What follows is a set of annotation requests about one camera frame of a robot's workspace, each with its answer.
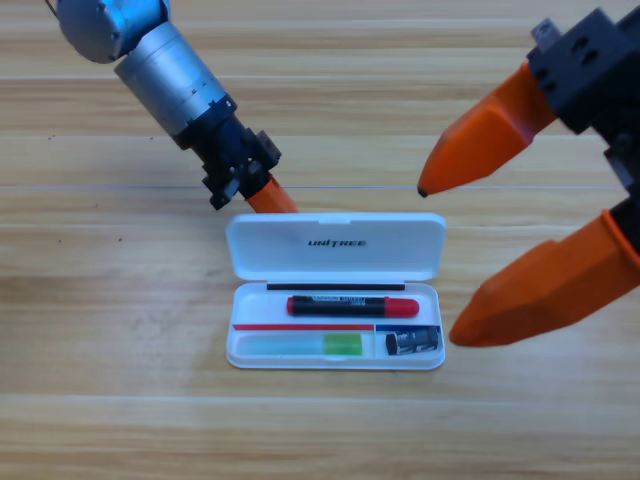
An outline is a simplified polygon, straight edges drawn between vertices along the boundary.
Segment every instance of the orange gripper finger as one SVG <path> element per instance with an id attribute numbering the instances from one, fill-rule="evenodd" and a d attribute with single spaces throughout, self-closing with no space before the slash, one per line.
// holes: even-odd
<path id="1" fill-rule="evenodd" d="M 418 191 L 427 196 L 491 175 L 556 119 L 524 63 L 440 137 Z"/>
<path id="2" fill-rule="evenodd" d="M 469 347 L 507 345 L 579 322 L 640 285 L 640 255 L 605 211 L 487 280 L 450 332 Z"/>
<path id="3" fill-rule="evenodd" d="M 274 177 L 247 203 L 256 213 L 298 213 L 298 207 Z"/>

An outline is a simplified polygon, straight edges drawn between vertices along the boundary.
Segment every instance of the robotic arm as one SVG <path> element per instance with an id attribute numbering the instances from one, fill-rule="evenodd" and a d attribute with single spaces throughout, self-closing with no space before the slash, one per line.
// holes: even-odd
<path id="1" fill-rule="evenodd" d="M 546 20 L 520 70 L 440 138 L 420 177 L 426 197 L 493 173 L 556 118 L 593 128 L 629 193 L 561 242 L 534 248 L 487 280 L 450 333 L 506 345 L 572 325 L 640 285 L 640 8 L 617 24 L 596 10 L 562 35 Z"/>
<path id="2" fill-rule="evenodd" d="M 270 174 L 282 154 L 238 120 L 236 103 L 171 23 L 169 0 L 58 0 L 56 14 L 87 60 L 125 57 L 116 74 L 180 148 L 200 157 L 216 210 L 239 192 L 259 213 L 297 211 Z"/>

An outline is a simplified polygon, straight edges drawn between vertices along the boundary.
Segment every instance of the wood grain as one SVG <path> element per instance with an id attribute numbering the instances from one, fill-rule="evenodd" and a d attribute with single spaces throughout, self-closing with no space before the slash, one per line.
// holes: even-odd
<path id="1" fill-rule="evenodd" d="M 495 175 L 421 199 L 442 130 L 513 72 L 546 16 L 597 1 L 175 0 L 174 17 L 285 156 L 303 211 L 449 224 L 445 329 L 475 288 L 625 197 L 593 134 L 554 125 Z M 636 2 L 604 2 L 621 18 Z M 39 1 L 0 3 L 0 477 L 640 476 L 640 297 L 430 373 L 240 371 L 224 237 L 199 160 Z"/>

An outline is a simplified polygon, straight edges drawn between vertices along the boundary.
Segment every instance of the green eraser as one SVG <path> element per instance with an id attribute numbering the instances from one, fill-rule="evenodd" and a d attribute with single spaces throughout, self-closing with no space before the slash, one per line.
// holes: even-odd
<path id="1" fill-rule="evenodd" d="M 362 355 L 359 333 L 330 333 L 323 340 L 325 355 Z"/>

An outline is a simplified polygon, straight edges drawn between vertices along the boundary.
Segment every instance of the black marker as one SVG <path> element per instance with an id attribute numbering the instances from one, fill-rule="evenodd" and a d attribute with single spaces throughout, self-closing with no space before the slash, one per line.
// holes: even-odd
<path id="1" fill-rule="evenodd" d="M 411 318 L 418 315 L 420 305 L 411 298 L 294 296 L 287 301 L 287 311 L 291 315 Z"/>

